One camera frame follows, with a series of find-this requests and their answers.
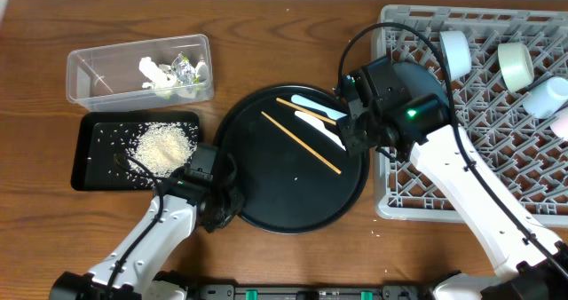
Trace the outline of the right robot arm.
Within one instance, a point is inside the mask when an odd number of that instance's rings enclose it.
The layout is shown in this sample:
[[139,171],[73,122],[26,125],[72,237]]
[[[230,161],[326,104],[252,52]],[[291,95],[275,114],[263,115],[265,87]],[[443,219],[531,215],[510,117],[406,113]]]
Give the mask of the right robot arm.
[[348,154],[393,147],[451,202],[480,242],[494,277],[452,273],[429,287],[431,299],[565,299],[567,246],[520,205],[485,164],[440,83],[426,70],[383,57],[341,75],[338,120]]

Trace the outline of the white paper cup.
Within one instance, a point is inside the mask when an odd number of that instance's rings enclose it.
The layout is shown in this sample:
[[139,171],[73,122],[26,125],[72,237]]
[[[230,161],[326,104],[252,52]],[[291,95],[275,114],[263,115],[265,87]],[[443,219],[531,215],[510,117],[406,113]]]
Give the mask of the white paper cup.
[[556,113],[555,120],[550,124],[553,133],[562,139],[568,140],[568,108],[564,108]]

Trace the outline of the white tissue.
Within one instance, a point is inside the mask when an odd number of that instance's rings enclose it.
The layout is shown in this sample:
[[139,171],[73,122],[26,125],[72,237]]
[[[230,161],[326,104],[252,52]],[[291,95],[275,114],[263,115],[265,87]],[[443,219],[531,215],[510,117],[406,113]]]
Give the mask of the white tissue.
[[143,89],[168,89],[178,82],[177,76],[170,71],[170,66],[159,66],[150,57],[140,59],[138,70],[148,79],[148,82],[142,83]]
[[204,60],[200,60],[195,66],[195,83],[204,83],[209,79],[209,66]]

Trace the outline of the round black serving tray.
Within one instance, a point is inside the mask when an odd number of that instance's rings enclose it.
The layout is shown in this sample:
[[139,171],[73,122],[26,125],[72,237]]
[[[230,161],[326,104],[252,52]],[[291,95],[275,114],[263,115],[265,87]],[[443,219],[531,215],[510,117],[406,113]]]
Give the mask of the round black serving tray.
[[[214,143],[237,162],[236,185],[245,196],[240,216],[273,233],[308,233],[332,224],[355,204],[365,188],[368,154],[350,157],[329,138],[295,116],[295,94],[342,111],[331,94],[310,85],[277,85],[240,100],[220,123]],[[333,172],[261,115],[286,127],[342,171]]]

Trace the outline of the yellow foil snack wrapper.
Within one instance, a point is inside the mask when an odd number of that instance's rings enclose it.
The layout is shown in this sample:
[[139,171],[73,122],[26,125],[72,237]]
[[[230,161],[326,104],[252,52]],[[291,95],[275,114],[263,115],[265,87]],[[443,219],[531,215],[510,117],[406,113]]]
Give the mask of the yellow foil snack wrapper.
[[183,52],[172,61],[171,71],[175,74],[177,82],[181,85],[193,84],[196,79],[196,69]]

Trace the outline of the light blue bowl with rice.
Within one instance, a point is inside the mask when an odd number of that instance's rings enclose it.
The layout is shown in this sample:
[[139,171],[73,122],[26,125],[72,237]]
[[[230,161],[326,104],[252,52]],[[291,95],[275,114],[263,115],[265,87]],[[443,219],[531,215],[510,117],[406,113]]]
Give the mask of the light blue bowl with rice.
[[455,81],[467,75],[472,64],[466,36],[461,31],[443,31],[439,36],[450,80]]

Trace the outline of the light blue cup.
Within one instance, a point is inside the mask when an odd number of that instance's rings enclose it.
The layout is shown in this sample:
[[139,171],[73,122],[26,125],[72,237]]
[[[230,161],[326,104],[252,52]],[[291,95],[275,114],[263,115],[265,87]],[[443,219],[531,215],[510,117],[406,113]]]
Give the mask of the light blue cup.
[[537,119],[548,119],[566,101],[567,80],[554,76],[529,91],[529,97],[523,103],[523,108]]

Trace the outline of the dark blue plate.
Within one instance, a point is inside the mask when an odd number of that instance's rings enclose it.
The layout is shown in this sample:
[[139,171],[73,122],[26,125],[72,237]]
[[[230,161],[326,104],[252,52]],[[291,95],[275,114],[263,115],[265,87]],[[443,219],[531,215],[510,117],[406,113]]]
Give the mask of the dark blue plate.
[[395,85],[392,89],[397,105],[409,119],[438,113],[448,116],[448,99],[441,83],[424,67],[409,62],[392,65]]

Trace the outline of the mint green bowl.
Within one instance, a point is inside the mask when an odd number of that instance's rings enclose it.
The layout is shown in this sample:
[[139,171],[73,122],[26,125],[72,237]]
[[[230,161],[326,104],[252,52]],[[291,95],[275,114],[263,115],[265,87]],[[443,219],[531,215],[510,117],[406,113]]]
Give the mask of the mint green bowl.
[[497,53],[501,75],[509,92],[520,91],[533,82],[533,63],[526,45],[501,43]]

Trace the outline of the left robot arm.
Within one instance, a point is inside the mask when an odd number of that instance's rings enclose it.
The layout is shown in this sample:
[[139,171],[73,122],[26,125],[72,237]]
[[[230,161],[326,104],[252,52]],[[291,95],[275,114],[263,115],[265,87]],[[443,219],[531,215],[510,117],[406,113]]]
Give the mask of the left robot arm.
[[171,252],[201,226],[212,233],[226,227],[244,205],[234,184],[237,162],[232,154],[199,144],[189,163],[159,178],[142,162],[116,154],[123,167],[131,162],[154,183],[150,206],[120,245],[83,275],[64,272],[54,282],[50,299],[142,299],[153,285],[173,296],[184,288],[154,279]]

